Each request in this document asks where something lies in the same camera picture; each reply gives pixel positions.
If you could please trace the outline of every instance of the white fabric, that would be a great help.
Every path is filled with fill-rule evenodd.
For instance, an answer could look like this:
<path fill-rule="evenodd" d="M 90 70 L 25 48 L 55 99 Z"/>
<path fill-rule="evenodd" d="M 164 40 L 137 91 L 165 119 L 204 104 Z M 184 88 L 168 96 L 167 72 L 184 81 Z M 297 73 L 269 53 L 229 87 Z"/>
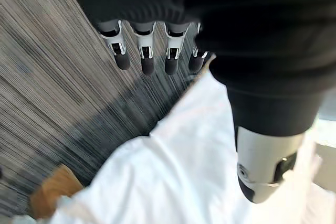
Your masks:
<path fill-rule="evenodd" d="M 237 181 L 226 89 L 207 73 L 150 137 L 120 146 L 50 224 L 303 223 L 316 163 L 309 134 L 283 186 L 265 203 L 250 203 Z"/>

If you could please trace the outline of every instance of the robotic hand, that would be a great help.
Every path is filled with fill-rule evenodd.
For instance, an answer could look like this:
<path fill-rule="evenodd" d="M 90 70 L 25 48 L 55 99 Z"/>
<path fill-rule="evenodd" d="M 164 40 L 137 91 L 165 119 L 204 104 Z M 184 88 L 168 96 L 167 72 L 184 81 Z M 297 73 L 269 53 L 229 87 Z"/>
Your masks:
<path fill-rule="evenodd" d="M 209 68 L 232 106 L 241 190 L 259 203 L 279 187 L 336 83 L 335 0 L 77 1 L 121 69 L 130 64 L 119 20 L 131 23 L 145 74 L 153 71 L 155 21 L 166 23 L 168 74 L 189 23 L 201 22 L 199 56 L 217 54 Z"/>

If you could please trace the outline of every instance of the white cloth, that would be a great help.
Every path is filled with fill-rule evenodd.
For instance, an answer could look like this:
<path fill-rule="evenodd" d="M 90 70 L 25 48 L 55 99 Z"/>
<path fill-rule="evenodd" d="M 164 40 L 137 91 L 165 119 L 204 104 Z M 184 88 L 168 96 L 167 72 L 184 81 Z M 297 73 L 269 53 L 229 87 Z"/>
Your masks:
<path fill-rule="evenodd" d="M 250 203 L 237 181 L 226 88 L 206 73 L 150 137 L 120 146 L 50 224 L 303 223 L 315 172 L 310 134 L 284 184 L 266 202 Z"/>

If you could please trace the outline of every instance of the striped carpet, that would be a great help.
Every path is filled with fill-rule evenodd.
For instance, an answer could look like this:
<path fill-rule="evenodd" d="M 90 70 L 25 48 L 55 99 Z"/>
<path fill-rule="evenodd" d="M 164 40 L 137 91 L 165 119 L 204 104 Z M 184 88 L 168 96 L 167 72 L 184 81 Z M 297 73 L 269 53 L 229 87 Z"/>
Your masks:
<path fill-rule="evenodd" d="M 88 185 L 116 147 L 150 132 L 194 78 L 196 27 L 169 77 L 157 25 L 146 77 L 128 24 L 132 66 L 122 71 L 75 0 L 1 0 L 0 9 L 0 215 L 11 216 L 29 213 L 29 194 L 60 163 Z"/>

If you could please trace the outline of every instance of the black fingertip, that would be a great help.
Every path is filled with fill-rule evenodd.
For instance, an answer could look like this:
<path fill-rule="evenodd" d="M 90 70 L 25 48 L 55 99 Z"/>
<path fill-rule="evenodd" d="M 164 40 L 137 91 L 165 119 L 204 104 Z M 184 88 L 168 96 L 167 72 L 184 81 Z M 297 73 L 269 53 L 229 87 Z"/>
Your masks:
<path fill-rule="evenodd" d="M 204 58 L 202 59 L 201 57 L 194 57 L 193 55 L 191 55 L 189 60 L 190 72 L 199 72 L 202 68 L 203 62 Z"/>
<path fill-rule="evenodd" d="M 177 72 L 177 67 L 179 65 L 179 59 L 175 60 L 175 59 L 168 59 L 166 58 L 166 63 L 164 65 L 164 70 L 166 71 L 167 74 L 169 74 L 170 76 L 175 74 Z"/>
<path fill-rule="evenodd" d="M 141 59 L 141 68 L 146 76 L 150 76 L 154 72 L 154 59 Z"/>
<path fill-rule="evenodd" d="M 131 66 L 130 57 L 127 52 L 124 55 L 116 55 L 114 58 L 117 66 L 122 70 L 127 70 Z"/>

